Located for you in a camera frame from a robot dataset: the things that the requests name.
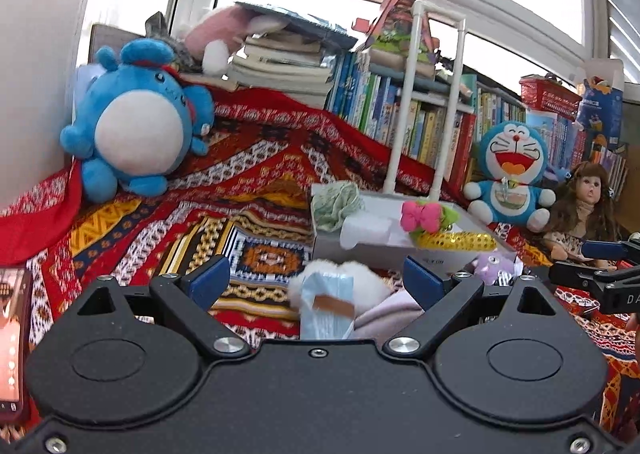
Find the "pink cloth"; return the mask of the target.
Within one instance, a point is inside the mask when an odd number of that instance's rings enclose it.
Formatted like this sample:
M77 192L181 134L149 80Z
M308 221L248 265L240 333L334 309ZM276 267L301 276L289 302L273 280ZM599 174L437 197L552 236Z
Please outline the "pink cloth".
M424 313L405 289L398 290L374 308L356 318L350 338L372 339L377 344L389 340Z

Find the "purple plush toy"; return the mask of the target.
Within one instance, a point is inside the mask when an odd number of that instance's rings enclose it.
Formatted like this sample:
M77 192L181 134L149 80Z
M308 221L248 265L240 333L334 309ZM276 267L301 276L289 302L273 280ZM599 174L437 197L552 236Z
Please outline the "purple plush toy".
M473 261L473 273L487 286L510 286L523 273L518 256L505 256L498 252L482 252Z

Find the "white fluffy plush toy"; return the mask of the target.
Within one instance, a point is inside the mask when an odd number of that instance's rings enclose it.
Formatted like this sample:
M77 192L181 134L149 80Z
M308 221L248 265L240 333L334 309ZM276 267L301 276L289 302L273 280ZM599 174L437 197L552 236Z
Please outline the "white fluffy plush toy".
M368 266L356 261L335 263L326 259L311 260L303 271L288 281L288 303L296 310L303 307L303 289L314 275L319 278L319 294L352 305L355 318L388 298L393 289Z

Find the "pink bow hair accessory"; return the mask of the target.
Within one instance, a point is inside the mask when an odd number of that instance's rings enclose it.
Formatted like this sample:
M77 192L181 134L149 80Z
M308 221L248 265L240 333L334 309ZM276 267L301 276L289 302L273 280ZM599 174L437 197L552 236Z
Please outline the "pink bow hair accessory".
M457 211L441 203L408 200L401 206L400 226L407 233L438 233L459 219Z

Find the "light blue tissue pack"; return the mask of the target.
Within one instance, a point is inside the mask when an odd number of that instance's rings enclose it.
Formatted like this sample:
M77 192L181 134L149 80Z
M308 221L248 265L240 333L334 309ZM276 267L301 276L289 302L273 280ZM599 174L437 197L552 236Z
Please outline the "light blue tissue pack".
M345 340L352 333L352 305L319 294L317 275L306 281L299 309L301 340Z

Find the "brown haired doll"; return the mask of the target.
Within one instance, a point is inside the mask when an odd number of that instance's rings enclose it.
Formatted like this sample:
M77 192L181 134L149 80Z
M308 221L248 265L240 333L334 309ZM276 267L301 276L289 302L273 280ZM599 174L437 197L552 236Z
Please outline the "brown haired doll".
M588 257L582 248L587 240L616 242L617 239L608 173L600 164L581 162L558 189L541 243L552 261L613 271L614 262Z

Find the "red patterned blanket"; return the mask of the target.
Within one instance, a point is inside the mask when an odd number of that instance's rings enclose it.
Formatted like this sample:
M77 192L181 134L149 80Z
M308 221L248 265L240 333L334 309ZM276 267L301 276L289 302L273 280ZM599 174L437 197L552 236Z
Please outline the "red patterned blanket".
M67 194L2 223L44 309L24 383L40 421L7 453L634 453L594 419L605 359L541 278L487 286L426 359L370 340L295 340L285 287L312 255L308 190L375 185L388 151L268 92L217 96L217 132L168 192L78 210ZM205 359L160 324L149 284L230 264L209 314L250 355Z

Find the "blue cardboard package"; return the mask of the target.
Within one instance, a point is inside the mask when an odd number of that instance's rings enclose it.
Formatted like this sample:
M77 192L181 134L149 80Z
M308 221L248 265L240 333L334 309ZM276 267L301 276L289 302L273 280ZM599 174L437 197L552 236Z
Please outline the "blue cardboard package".
M578 87L582 96L578 122L602 148L615 150L622 130L624 64L619 58L594 58L585 62L585 75Z

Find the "smartphone with red screen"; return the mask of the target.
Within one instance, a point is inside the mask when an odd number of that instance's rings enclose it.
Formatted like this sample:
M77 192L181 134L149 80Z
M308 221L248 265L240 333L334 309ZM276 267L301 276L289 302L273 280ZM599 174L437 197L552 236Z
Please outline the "smartphone with red screen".
M16 422L24 412L24 363L29 336L32 276L26 268L1 269L1 421Z

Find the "red plastic basket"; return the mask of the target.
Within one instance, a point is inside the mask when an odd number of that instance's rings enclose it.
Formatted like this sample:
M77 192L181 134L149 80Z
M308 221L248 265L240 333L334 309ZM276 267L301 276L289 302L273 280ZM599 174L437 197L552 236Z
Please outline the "red plastic basket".
M554 113L574 122L582 99L565 88L555 76L527 75L518 82L521 99L531 110Z

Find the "blue round plush toy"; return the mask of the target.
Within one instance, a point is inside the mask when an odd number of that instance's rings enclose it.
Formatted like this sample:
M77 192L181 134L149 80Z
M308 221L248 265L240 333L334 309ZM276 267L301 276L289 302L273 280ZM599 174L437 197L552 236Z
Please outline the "blue round plush toy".
M132 40L119 53L96 51L105 72L60 134L64 151L80 161L82 188L93 203L121 188L160 196L186 154L207 154L214 99L204 86L179 84L170 70L174 57L168 44L150 38Z

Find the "stack of lying books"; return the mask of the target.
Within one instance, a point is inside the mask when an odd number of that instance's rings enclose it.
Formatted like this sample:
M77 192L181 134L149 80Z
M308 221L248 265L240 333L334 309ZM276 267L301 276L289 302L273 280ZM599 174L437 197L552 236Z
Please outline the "stack of lying books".
M247 37L243 47L229 58L222 75L208 76L202 71L200 74L231 90L267 88L309 106L324 107L334 82L340 79L341 58L352 50L357 39L343 27L313 15L271 4L242 1L235 4L283 18L288 26L278 32ZM180 41L190 27L183 29Z

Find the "pink white plush toy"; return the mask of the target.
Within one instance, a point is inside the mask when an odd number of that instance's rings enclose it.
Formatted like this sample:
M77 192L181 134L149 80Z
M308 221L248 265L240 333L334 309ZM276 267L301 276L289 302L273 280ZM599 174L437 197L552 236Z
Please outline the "pink white plush toy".
M288 26L283 18L259 14L244 6L227 6L208 11L198 24L186 31L182 42L192 58L201 64L202 73L222 75L229 58L239 51L247 37L278 32Z

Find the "grey knitted item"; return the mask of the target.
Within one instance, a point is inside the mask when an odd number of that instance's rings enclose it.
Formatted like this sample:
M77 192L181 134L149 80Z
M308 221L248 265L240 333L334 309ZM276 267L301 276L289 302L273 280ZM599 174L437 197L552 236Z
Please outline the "grey knitted item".
M166 18L160 11L155 12L144 23L145 37L167 44L174 51L172 67L183 73L197 73L201 64L191 55L184 43L170 36Z

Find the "triangular colourful toy box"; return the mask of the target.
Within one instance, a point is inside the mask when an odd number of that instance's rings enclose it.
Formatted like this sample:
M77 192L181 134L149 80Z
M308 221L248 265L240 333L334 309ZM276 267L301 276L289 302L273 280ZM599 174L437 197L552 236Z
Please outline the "triangular colourful toy box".
M412 7L416 0L383 0L380 13L374 21L357 18L352 29L362 32L366 39L357 51L369 53L370 62L393 70L404 70L409 56ZM416 72L424 77L435 75L435 65L439 59L439 40L431 34L428 15L422 15L419 50L416 58Z

